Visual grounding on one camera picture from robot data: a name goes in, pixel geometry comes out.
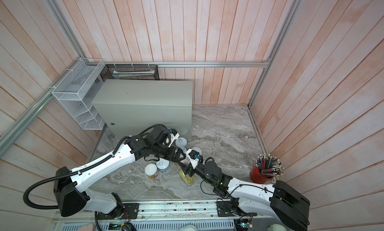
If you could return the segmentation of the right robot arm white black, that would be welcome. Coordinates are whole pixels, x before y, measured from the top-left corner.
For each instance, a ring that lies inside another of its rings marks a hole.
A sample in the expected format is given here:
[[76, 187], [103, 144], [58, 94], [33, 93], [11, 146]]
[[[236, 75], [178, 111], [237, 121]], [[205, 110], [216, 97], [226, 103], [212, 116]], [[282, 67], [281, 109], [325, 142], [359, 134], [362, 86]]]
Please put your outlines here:
[[278, 218], [293, 231], [306, 231], [310, 224], [310, 201], [283, 181], [272, 185], [244, 182], [222, 173], [214, 160], [180, 158], [184, 174], [198, 175], [213, 187], [213, 195], [230, 199], [231, 212], [243, 216], [258, 214]]

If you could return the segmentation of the gold rectangular sardine tin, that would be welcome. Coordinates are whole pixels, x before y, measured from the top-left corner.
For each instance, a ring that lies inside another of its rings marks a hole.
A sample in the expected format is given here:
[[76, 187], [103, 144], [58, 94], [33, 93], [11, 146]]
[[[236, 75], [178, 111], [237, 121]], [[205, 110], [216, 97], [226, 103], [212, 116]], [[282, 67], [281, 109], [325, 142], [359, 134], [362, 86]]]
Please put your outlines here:
[[189, 175], [185, 175], [182, 170], [179, 171], [179, 175], [187, 186], [191, 186], [195, 183], [195, 180], [196, 180], [195, 177], [190, 177]]

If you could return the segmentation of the orange labelled can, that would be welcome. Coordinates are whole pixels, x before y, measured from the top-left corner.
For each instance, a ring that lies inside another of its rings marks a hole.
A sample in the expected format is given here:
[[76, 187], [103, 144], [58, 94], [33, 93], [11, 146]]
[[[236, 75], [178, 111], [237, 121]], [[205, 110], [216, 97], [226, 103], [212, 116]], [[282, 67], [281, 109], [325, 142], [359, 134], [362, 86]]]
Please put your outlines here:
[[202, 155], [202, 150], [199, 147], [193, 147], [192, 150], [196, 151], [199, 153], [199, 155]]

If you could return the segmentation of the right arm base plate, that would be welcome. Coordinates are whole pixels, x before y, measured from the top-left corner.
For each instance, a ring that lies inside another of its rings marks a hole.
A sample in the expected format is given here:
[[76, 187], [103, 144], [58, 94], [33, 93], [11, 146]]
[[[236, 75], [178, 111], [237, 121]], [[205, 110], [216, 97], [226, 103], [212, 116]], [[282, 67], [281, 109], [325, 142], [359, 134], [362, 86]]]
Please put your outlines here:
[[257, 213], [246, 213], [239, 207], [235, 206], [233, 201], [225, 201], [223, 199], [216, 200], [218, 217], [245, 217], [257, 216]]

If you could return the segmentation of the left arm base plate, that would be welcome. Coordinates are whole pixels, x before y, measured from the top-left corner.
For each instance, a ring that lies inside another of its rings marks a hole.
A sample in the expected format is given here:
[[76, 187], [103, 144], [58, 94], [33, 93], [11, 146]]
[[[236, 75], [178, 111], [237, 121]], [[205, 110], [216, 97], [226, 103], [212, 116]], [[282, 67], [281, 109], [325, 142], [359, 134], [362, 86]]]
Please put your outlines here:
[[123, 206], [117, 206], [109, 214], [98, 213], [98, 220], [134, 220], [138, 217], [139, 203], [126, 203]]

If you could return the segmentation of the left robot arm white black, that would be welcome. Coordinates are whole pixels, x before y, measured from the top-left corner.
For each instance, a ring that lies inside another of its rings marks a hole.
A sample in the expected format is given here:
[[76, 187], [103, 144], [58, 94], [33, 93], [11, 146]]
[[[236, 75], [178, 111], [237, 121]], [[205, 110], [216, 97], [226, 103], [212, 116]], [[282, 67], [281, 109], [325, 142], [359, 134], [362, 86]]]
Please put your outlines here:
[[[138, 135], [125, 136], [115, 149], [92, 162], [69, 170], [63, 167], [54, 177], [37, 182], [27, 188], [24, 203], [38, 210], [60, 210], [62, 217], [69, 217], [80, 211], [95, 212], [118, 218], [125, 212], [125, 206], [116, 193], [104, 194], [90, 190], [90, 186], [111, 172], [153, 155], [171, 162], [177, 162], [180, 152], [173, 146], [180, 134], [162, 124], [153, 125]], [[30, 200], [30, 193], [39, 186], [53, 182], [57, 205], [43, 206]]]

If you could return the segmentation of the pink can front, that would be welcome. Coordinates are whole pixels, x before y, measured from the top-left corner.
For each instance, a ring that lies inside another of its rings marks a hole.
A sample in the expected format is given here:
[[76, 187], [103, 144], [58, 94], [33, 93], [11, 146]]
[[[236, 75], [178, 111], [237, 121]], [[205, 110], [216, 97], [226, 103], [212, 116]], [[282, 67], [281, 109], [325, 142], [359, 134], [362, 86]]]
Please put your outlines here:
[[189, 158], [185, 158], [183, 160], [180, 160], [179, 163], [182, 163], [184, 165], [189, 165], [190, 164], [190, 160], [189, 160]]

